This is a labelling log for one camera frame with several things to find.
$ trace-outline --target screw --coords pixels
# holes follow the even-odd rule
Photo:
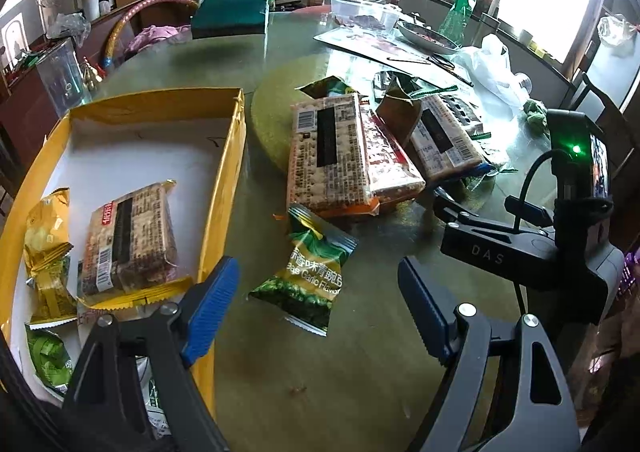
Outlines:
[[[529,327],[535,327],[538,325],[538,317],[530,315],[529,313],[522,317],[522,320]]]
[[[464,315],[465,317],[473,317],[478,310],[476,310],[476,306],[473,304],[469,304],[465,302],[458,306],[458,311],[460,311],[460,315]]]
[[[113,315],[109,315],[108,313],[106,315],[100,315],[100,317],[98,317],[98,326],[100,327],[107,327],[110,326],[113,323]]]
[[[178,312],[178,305],[175,302],[165,302],[160,306],[160,313],[163,315],[175,315]]]

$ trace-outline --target green plastic bottle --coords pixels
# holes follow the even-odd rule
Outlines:
[[[458,46],[462,46],[465,39],[466,24],[476,6],[476,1],[454,0],[451,10],[447,13],[447,17],[444,18],[440,28],[438,28],[438,33],[455,42]]]

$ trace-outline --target table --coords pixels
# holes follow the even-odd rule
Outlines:
[[[286,265],[291,251],[286,224],[273,216],[285,210],[286,176],[263,147],[288,140],[262,135],[261,144],[255,128],[260,130],[270,107],[276,111],[278,100],[299,93],[293,84],[307,84],[329,69],[355,85],[379,71],[378,63],[313,40],[327,28],[317,16],[277,13],[270,17],[266,40],[236,36],[163,43],[124,63],[101,91],[109,96],[235,86],[247,94],[249,133],[226,243],[242,277],[216,338],[215,364],[217,422],[234,452],[406,449],[444,369],[427,354],[398,290],[396,270],[405,255],[416,255],[461,302],[490,317],[515,321],[519,315],[511,283],[440,254],[443,225],[415,202],[377,218],[346,222],[359,244],[344,268],[344,287],[326,338],[293,326],[272,305],[247,300],[247,292]],[[273,78],[280,79],[281,91],[271,105],[262,99],[255,103],[264,110],[252,111],[254,91],[259,95],[258,86]],[[504,210],[505,196],[519,193],[526,171],[548,142],[532,140],[495,101],[487,109],[490,130],[507,145],[519,172],[483,183],[470,201],[482,204],[482,216],[506,221],[513,218]],[[554,187],[547,162],[528,199],[548,201]],[[468,438],[478,438],[482,430],[496,371],[492,358]]]

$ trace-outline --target hula hoop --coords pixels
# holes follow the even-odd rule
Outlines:
[[[111,30],[111,34],[109,35],[109,39],[107,40],[107,47],[104,50],[104,58],[102,59],[102,67],[106,70],[113,62],[113,50],[116,47],[116,41],[118,40],[118,36],[120,35],[124,25],[126,25],[131,18],[136,15],[140,10],[145,9],[151,5],[155,5],[156,3],[180,3],[183,5],[187,5],[191,8],[198,8],[199,4],[194,0],[144,0],[140,1],[137,5],[132,7],[126,14],[124,14],[120,20],[116,23]]]

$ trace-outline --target plate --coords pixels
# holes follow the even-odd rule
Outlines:
[[[453,55],[458,50],[453,41],[424,26],[398,21],[398,29],[407,41],[434,54]]]

